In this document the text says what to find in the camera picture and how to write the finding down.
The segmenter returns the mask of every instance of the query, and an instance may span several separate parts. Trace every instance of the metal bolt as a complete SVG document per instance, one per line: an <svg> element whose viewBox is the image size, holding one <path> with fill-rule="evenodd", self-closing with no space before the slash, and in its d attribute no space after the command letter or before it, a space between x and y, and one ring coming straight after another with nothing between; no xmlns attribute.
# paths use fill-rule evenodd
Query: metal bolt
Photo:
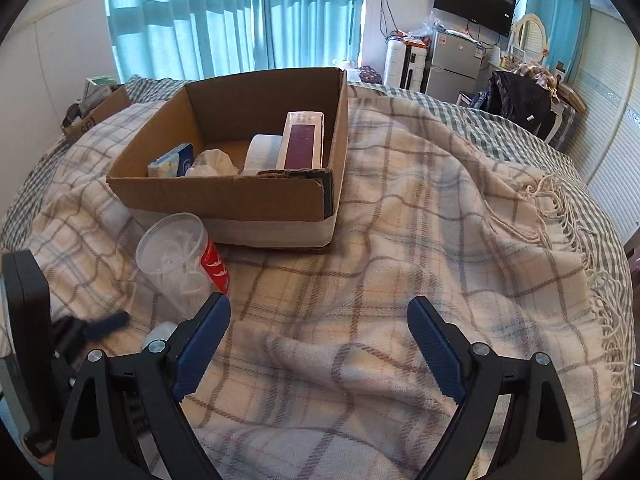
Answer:
<svg viewBox="0 0 640 480"><path fill-rule="evenodd" d="M471 345L471 349L476 355L489 355L489 352L491 350L489 346L485 345L484 343L473 343Z"/></svg>
<svg viewBox="0 0 640 480"><path fill-rule="evenodd" d="M538 352L536 354L536 362L540 365L548 365L551 362L551 358L544 352Z"/></svg>
<svg viewBox="0 0 640 480"><path fill-rule="evenodd" d="M152 341L151 343L149 343L148 348L152 354L158 354L162 350L164 350L165 346L166 344L164 343L164 341L162 341L162 339L156 339L155 341Z"/></svg>
<svg viewBox="0 0 640 480"><path fill-rule="evenodd" d="M89 359L89 361L91 361L92 363L95 363L96 361L102 359L102 350L91 350L86 358Z"/></svg>

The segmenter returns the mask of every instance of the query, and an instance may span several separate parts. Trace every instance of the silver mini fridge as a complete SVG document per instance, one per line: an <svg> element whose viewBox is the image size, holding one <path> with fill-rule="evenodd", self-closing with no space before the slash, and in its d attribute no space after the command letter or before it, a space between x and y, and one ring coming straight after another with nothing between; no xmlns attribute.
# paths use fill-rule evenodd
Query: silver mini fridge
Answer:
<svg viewBox="0 0 640 480"><path fill-rule="evenodd" d="M438 31L431 52L425 94L439 101L455 103L460 92L473 93L482 61L482 47Z"/></svg>

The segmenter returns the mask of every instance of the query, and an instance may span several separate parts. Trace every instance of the blue tissue pack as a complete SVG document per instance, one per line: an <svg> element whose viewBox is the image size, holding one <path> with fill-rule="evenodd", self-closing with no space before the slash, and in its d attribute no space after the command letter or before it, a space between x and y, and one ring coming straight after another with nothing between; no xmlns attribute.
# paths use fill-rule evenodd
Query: blue tissue pack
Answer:
<svg viewBox="0 0 640 480"><path fill-rule="evenodd" d="M193 144L184 142L146 167L151 177L184 176L193 165Z"/></svg>

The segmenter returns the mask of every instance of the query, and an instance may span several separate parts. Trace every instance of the television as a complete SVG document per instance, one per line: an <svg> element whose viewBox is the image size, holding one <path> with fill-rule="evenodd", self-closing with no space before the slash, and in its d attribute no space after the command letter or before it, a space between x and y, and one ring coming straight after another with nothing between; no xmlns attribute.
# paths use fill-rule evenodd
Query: television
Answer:
<svg viewBox="0 0 640 480"><path fill-rule="evenodd" d="M433 7L508 36L516 0L434 0Z"/></svg>

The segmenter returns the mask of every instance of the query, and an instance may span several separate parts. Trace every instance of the blanket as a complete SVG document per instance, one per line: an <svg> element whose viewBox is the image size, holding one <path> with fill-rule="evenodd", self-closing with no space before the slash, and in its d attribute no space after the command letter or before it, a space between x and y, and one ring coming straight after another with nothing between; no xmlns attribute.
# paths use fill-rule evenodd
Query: blanket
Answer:
<svg viewBox="0 0 640 480"><path fill-rule="evenodd" d="M54 317L131 313L103 342L109 355L180 321L136 268L143 230L105 178L160 105L133 105L68 150L28 239ZM491 160L419 104L360 89L330 252L221 248L232 323L182 407L222 477L414 478L455 410L406 326L408 301L423 294L471 341L551 356L585 478L596 478L618 445L626 363L573 218L553 174ZM162 476L159 457L150 463Z"/></svg>

